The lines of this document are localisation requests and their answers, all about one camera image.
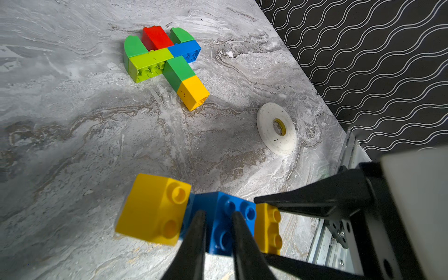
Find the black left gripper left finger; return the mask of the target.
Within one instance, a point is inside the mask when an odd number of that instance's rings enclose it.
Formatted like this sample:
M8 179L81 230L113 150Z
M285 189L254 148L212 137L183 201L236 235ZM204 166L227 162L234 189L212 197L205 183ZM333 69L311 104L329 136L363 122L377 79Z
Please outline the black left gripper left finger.
M207 239L207 213L196 212L189 230L163 280L203 280Z

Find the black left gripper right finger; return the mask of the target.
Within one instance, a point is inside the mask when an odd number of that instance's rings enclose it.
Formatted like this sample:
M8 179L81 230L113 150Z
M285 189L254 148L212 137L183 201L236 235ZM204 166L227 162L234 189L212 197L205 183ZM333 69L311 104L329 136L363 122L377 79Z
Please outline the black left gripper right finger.
M232 213L232 238L237 280L276 280L241 212Z

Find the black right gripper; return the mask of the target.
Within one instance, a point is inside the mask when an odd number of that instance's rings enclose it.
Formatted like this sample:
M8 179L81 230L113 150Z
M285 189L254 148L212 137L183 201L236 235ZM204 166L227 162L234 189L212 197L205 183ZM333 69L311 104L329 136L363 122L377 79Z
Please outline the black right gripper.
M353 272L264 254L269 266L301 280L427 280L417 262L380 162L361 163L299 189L259 196L279 211L324 218L344 232Z

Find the yellow lego brick front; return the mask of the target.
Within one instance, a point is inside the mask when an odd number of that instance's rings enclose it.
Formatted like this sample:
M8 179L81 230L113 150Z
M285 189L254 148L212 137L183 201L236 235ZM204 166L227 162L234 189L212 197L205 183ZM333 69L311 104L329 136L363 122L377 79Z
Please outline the yellow lego brick front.
M261 203L255 205L254 238L260 251L266 254L279 255L283 241L279 231L281 213L277 207Z

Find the yellow small lego brick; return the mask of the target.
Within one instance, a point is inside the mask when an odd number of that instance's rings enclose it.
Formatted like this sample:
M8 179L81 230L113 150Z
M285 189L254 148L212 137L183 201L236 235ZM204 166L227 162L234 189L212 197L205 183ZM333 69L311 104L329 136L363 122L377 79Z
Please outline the yellow small lego brick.
M191 185L139 174L124 203L115 232L146 242L175 246L179 240Z

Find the yellow square lego brick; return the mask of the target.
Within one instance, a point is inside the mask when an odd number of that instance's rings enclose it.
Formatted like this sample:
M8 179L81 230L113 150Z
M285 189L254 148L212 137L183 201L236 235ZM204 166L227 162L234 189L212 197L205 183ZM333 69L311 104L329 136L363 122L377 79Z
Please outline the yellow square lego brick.
M201 106L210 96L209 91L196 75L181 82L177 95L189 111Z

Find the green small lego brick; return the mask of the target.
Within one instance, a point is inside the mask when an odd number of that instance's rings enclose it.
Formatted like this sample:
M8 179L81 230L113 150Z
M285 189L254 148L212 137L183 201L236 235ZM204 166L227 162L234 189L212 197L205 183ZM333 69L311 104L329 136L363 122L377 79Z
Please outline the green small lego brick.
M175 92L181 83L195 76L195 72L183 56L168 59L164 65L163 75Z
M123 60L126 71L129 69L130 58L148 53L147 48L138 36L128 36L124 41Z

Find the lime green long lego brick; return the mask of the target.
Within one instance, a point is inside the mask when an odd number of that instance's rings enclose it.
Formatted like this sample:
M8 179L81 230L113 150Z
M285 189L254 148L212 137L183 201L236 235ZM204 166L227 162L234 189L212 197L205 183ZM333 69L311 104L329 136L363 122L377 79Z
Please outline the lime green long lego brick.
M168 48L131 57L128 73L135 83L143 82L163 73L167 60L174 58Z

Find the blue long lego brick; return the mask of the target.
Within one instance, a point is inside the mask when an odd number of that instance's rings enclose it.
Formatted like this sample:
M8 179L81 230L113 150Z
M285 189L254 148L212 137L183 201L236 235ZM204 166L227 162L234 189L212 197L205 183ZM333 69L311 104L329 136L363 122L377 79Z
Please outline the blue long lego brick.
M195 62L201 51L200 45L196 40L192 40L185 43L175 44L168 47L171 54L176 57L184 57L187 63Z

